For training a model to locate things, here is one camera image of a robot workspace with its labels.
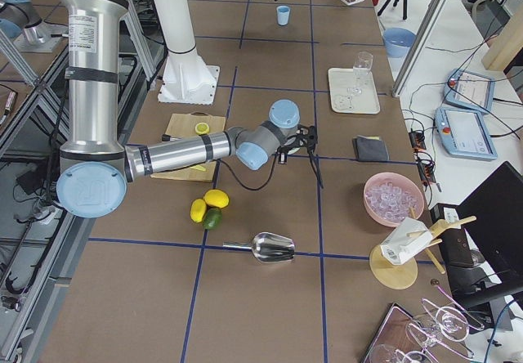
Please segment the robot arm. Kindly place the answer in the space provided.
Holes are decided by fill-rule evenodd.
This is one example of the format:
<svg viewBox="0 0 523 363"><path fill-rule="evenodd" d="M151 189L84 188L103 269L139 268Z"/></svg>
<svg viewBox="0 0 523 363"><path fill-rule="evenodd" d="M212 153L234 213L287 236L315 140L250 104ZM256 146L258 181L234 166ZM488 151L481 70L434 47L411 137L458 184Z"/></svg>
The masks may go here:
<svg viewBox="0 0 523 363"><path fill-rule="evenodd" d="M255 130L223 132L163 141L152 146L123 146L117 138L119 23L131 0L61 0L69 12L69 139L60 147L56 193L63 208L78 217L98 218L123 201L127 183L235 155L251 170L269 157L305 148L322 185L314 159L314 126L299 124L290 100L278 100L268 120ZM206 65L197 52L187 0L154 0L168 50L161 102L210 105L219 67Z"/></svg>

